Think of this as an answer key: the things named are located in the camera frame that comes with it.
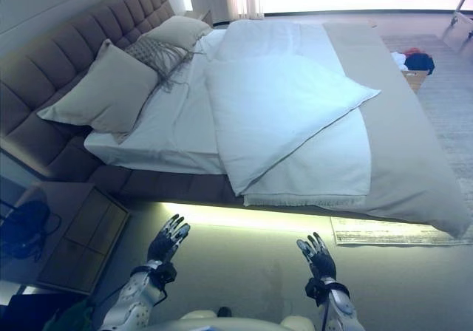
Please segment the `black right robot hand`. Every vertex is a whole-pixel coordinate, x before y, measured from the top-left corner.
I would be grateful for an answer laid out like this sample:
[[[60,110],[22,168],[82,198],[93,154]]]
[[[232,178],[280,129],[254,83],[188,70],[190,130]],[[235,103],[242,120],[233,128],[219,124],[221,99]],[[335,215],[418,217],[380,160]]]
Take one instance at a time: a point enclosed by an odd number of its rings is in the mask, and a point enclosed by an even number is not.
[[[316,232],[308,235],[307,241],[297,239],[296,244],[316,279],[336,279],[336,264],[323,239]]]

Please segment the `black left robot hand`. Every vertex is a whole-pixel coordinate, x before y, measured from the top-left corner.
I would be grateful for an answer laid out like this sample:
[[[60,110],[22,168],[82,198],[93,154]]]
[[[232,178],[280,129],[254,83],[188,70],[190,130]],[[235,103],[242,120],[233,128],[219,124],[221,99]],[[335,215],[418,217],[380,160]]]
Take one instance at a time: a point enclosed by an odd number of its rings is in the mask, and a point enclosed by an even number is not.
[[[183,240],[189,234],[191,226],[184,222],[179,214],[172,216],[159,230],[147,251],[148,262],[170,262]]]

